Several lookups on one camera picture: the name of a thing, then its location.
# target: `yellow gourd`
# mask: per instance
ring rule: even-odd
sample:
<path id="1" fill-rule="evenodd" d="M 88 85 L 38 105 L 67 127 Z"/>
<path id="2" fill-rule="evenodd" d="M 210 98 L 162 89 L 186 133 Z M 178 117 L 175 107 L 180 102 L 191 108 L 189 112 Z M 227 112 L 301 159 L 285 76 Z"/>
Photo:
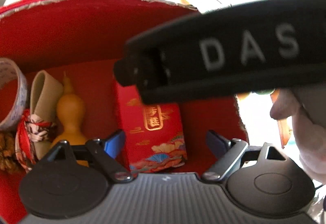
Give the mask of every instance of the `yellow gourd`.
<path id="1" fill-rule="evenodd" d="M 85 103 L 75 94 L 70 79 L 64 73 L 64 92 L 57 104 L 57 116 L 63 125 L 64 132 L 57 136 L 51 147 L 61 140 L 69 141 L 70 145 L 84 145 L 86 137 L 80 127 L 85 116 Z M 78 161 L 80 165 L 88 166 L 86 161 Z"/>

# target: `roll of tape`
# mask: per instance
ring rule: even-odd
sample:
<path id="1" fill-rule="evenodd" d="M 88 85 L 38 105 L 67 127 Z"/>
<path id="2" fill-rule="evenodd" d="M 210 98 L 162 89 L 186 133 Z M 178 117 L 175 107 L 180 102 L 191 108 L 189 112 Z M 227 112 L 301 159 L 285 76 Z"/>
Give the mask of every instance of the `roll of tape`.
<path id="1" fill-rule="evenodd" d="M 17 79 L 17 94 L 14 105 L 6 118 L 0 123 L 0 131 L 15 130 L 26 107 L 27 81 L 19 67 L 11 59 L 0 58 L 0 89 Z"/>

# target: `ridged gray surface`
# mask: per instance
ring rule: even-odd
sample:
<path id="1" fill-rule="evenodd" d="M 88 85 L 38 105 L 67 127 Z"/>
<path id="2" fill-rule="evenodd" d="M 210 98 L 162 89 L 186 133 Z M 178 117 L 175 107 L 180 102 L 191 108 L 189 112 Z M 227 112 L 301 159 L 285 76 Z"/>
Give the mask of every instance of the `ridged gray surface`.
<path id="1" fill-rule="evenodd" d="M 218 185 L 195 174 L 140 174 L 129 184 L 115 185 L 90 212 L 68 220 L 28 215 L 21 224 L 313 224 L 307 215 L 263 219 L 238 209 Z"/>

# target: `red fabric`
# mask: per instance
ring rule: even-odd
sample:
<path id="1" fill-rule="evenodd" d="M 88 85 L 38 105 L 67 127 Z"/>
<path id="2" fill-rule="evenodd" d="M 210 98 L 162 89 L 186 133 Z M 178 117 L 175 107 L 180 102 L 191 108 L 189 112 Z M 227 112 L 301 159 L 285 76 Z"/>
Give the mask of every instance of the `red fabric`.
<path id="1" fill-rule="evenodd" d="M 17 127 L 16 137 L 19 137 L 20 150 L 26 154 L 26 157 L 30 161 L 34 161 L 33 164 L 35 164 L 34 157 L 32 157 L 32 154 L 31 154 L 31 143 L 30 143 L 27 131 L 26 131 L 26 127 L 25 127 L 25 122 L 28 120 L 28 116 L 29 116 L 29 109 L 25 109 L 24 113 L 22 114 L 22 118 Z"/>
<path id="2" fill-rule="evenodd" d="M 38 1 L 42 0 L 23 0 L 0 8 L 0 17 Z M 67 0 L 31 6 L 0 20 L 0 57 L 14 60 L 29 84 L 38 70 L 45 69 L 59 80 L 66 70 L 86 104 L 83 133 L 88 138 L 105 138 L 117 129 L 112 66 L 123 56 L 124 42 L 194 12 L 158 0 Z M 180 111 L 188 162 L 175 171 L 201 174 L 215 162 L 205 145 L 208 129 L 228 138 L 246 139 L 239 128 L 234 98 L 189 102 L 181 104 Z M 0 172 L 0 215 L 9 224 L 25 214 L 17 193 L 19 180 Z"/>
<path id="3" fill-rule="evenodd" d="M 4 120 L 16 100 L 16 92 L 18 88 L 17 79 L 5 84 L 0 89 L 0 120 Z"/>

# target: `red box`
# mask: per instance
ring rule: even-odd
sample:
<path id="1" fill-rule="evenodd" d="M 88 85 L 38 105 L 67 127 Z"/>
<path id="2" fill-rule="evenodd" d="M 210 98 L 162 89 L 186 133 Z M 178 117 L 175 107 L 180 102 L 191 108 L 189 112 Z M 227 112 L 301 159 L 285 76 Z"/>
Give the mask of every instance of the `red box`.
<path id="1" fill-rule="evenodd" d="M 179 167 L 187 159 L 177 104 L 142 105 L 135 86 L 114 82 L 119 128 L 126 134 L 125 156 L 132 173 Z"/>

